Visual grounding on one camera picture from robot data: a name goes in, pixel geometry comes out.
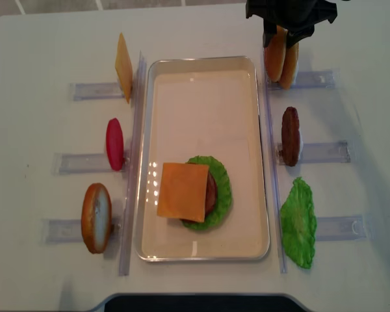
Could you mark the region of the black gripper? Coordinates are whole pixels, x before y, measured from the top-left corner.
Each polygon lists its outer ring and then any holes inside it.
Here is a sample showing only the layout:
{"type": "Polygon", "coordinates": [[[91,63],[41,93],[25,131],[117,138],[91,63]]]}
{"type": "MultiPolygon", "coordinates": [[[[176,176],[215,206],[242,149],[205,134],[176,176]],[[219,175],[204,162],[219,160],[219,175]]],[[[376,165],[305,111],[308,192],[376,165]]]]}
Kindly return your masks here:
{"type": "Polygon", "coordinates": [[[286,47],[290,49],[300,40],[315,32],[315,24],[337,17],[337,5],[317,0],[254,0],[246,2],[246,17],[253,15],[263,18],[263,47],[268,47],[277,34],[276,24],[285,24],[287,29],[286,47]]]}

